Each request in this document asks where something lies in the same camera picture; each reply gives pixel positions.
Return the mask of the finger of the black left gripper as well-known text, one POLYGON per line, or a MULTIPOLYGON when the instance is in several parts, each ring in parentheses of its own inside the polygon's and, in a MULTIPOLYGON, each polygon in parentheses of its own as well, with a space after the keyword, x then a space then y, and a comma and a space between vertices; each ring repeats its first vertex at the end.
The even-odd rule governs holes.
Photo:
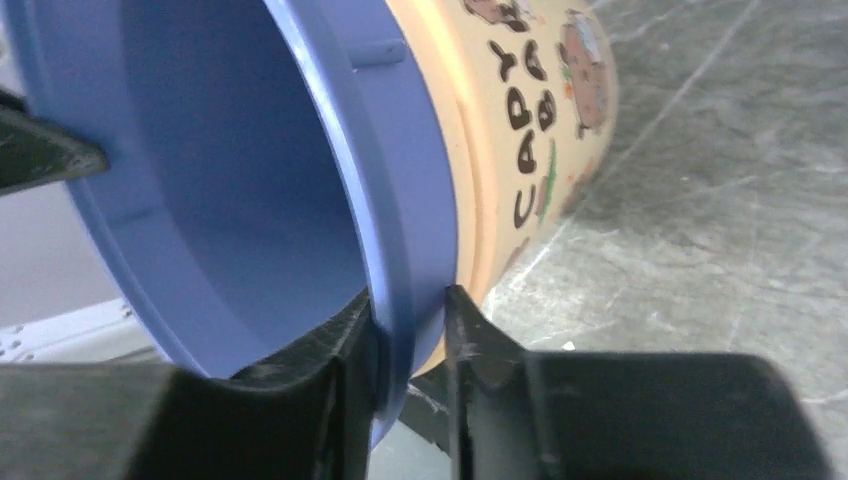
POLYGON ((1 194, 104 172, 95 144, 29 114, 23 99, 1 91, 1 194))

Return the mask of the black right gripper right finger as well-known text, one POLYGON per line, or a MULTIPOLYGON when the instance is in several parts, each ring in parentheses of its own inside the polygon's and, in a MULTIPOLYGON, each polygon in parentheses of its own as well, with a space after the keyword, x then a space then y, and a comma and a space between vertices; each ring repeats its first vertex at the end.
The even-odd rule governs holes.
POLYGON ((445 298, 456 479, 831 479, 785 377, 747 354, 534 351, 445 298))

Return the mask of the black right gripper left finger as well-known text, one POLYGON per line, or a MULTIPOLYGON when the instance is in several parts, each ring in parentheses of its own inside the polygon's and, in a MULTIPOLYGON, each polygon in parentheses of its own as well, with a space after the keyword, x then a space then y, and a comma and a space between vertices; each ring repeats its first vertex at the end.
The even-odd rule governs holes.
POLYGON ((5 479, 362 479, 375 411, 369 298, 208 379, 166 364, 7 364, 5 479))

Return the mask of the blue bucket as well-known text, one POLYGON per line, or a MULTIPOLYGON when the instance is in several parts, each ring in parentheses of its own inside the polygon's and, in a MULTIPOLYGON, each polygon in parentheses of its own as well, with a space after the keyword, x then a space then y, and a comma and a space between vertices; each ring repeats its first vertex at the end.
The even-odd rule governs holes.
POLYGON ((31 112, 110 167, 68 184, 157 347, 225 378, 368 289, 371 439, 457 273, 447 149, 385 1, 5 1, 31 112))

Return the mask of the cream cartoon bucket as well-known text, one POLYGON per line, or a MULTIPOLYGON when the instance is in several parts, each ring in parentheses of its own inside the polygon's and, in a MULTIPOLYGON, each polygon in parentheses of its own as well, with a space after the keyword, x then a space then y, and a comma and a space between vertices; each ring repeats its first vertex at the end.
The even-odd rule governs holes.
POLYGON ((618 109, 610 43, 584 1, 393 1, 441 128, 456 281, 481 302, 576 199, 618 109))

